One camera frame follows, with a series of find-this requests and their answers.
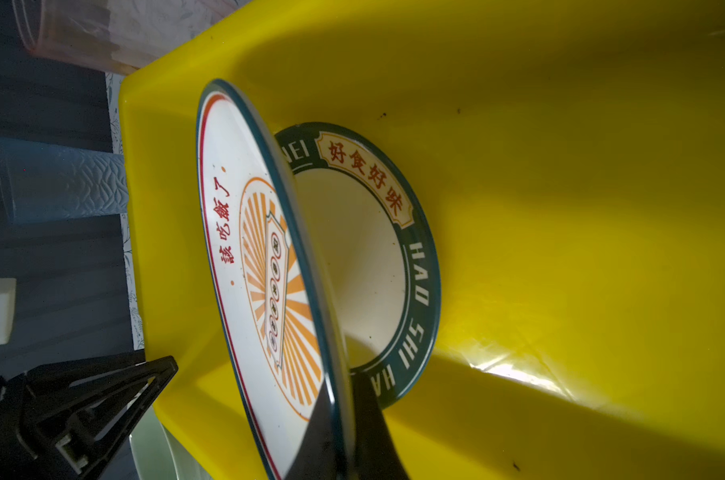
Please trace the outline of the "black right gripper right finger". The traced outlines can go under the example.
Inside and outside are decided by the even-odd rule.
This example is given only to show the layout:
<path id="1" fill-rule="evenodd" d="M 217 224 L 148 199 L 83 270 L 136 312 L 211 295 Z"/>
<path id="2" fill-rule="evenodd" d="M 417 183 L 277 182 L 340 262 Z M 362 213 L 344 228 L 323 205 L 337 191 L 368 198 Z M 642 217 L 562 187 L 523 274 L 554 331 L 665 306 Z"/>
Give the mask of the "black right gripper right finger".
<path id="1" fill-rule="evenodd" d="M 356 422 L 356 472 L 360 479 L 408 480 L 370 379 L 352 375 Z"/>

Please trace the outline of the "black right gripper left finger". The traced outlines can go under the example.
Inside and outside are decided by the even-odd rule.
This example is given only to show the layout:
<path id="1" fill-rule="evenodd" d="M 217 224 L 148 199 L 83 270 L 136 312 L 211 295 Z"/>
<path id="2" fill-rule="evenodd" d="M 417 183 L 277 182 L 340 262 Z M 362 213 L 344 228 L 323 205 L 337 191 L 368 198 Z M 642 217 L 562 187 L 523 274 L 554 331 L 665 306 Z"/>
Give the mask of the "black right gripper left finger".
<path id="1" fill-rule="evenodd" d="M 284 479 L 330 480 L 336 479 L 336 476 L 338 464 L 332 431 L 332 404 L 328 390 L 322 389 L 316 399 L 298 454 Z"/>

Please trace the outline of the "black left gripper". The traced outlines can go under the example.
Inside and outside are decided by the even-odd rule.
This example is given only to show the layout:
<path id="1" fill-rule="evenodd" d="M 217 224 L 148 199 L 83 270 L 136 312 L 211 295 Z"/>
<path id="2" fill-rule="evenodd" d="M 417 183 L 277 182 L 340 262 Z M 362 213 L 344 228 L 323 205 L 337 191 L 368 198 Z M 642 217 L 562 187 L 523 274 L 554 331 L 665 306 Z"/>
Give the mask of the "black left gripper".
<path id="1" fill-rule="evenodd" d="M 139 351 L 0 377 L 0 479 L 98 479 L 178 373 Z"/>

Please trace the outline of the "orange sunburst plate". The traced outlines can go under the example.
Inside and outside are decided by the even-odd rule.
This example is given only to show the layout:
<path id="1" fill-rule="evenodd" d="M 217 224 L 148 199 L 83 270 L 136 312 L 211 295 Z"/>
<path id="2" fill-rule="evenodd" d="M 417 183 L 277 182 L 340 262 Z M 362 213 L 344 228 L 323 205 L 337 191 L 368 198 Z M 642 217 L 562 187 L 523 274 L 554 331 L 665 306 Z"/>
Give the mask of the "orange sunburst plate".
<path id="1" fill-rule="evenodd" d="M 338 476 L 354 470 L 354 408 L 340 332 L 300 216 L 294 176 L 252 102 L 216 79 L 196 118 L 200 213 L 228 354 L 264 469 L 284 479 L 320 390 Z"/>

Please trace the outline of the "green rim Hao Wei plate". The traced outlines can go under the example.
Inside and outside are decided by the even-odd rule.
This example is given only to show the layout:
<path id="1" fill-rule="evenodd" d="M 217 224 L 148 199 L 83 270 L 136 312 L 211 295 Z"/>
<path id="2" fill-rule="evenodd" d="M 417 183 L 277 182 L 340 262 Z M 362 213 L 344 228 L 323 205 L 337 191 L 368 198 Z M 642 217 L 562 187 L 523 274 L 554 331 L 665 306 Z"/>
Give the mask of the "green rim Hao Wei plate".
<path id="1" fill-rule="evenodd" d="M 440 324 L 440 267 L 425 212 L 395 163 L 348 128 L 302 123 L 276 141 L 328 272 L 350 371 L 388 408 L 422 376 Z"/>

